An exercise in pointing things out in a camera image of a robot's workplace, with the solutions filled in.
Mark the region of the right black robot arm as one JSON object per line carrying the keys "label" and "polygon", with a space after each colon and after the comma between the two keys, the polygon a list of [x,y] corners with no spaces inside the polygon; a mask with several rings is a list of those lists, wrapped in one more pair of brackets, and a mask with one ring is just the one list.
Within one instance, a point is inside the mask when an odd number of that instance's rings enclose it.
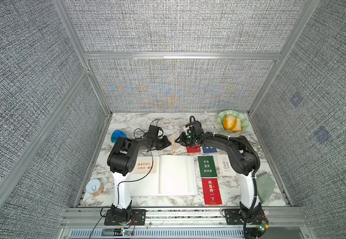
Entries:
{"label": "right black robot arm", "polygon": [[246,137],[229,137],[211,132],[193,136],[183,132],[174,142],[185,147],[209,146],[226,152],[232,169],[239,176],[242,216],[251,218],[262,209],[256,183],[260,159]]}

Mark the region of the white photo album book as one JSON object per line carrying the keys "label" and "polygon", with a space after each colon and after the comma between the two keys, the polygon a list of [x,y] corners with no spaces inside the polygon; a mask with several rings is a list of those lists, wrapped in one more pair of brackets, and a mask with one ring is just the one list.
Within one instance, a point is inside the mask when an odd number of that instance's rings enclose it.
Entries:
{"label": "white photo album book", "polygon": [[159,173],[130,173],[127,184],[131,197],[195,196],[198,194],[194,158],[183,155],[161,155]]}

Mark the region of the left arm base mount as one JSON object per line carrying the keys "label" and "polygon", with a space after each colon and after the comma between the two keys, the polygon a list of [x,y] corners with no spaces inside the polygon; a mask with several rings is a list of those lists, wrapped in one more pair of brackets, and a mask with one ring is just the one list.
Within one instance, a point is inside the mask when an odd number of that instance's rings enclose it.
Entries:
{"label": "left arm base mount", "polygon": [[109,210],[105,216],[104,225],[105,226],[116,226],[116,227],[128,227],[132,222],[136,226],[144,226],[146,221],[146,212],[147,210]]}

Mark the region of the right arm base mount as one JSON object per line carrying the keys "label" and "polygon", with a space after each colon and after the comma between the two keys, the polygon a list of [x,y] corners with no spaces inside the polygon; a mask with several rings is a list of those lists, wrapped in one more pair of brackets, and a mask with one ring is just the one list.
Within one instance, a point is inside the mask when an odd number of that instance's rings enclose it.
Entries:
{"label": "right arm base mount", "polygon": [[258,204],[251,213],[245,206],[236,209],[223,209],[222,213],[227,225],[241,225],[246,239],[257,239],[269,228],[269,220],[265,216],[261,204]]}

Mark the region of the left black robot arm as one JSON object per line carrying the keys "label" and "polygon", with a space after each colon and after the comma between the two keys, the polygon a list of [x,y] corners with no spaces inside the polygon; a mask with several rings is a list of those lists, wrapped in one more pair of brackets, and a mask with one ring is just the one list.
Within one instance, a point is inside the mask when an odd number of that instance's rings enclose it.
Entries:
{"label": "left black robot arm", "polygon": [[110,152],[107,164],[113,174],[115,182],[114,211],[125,211],[131,209],[131,196],[127,189],[130,173],[136,167],[140,150],[159,151],[170,147],[172,143],[167,136],[160,138],[143,137],[127,138],[120,136]]}

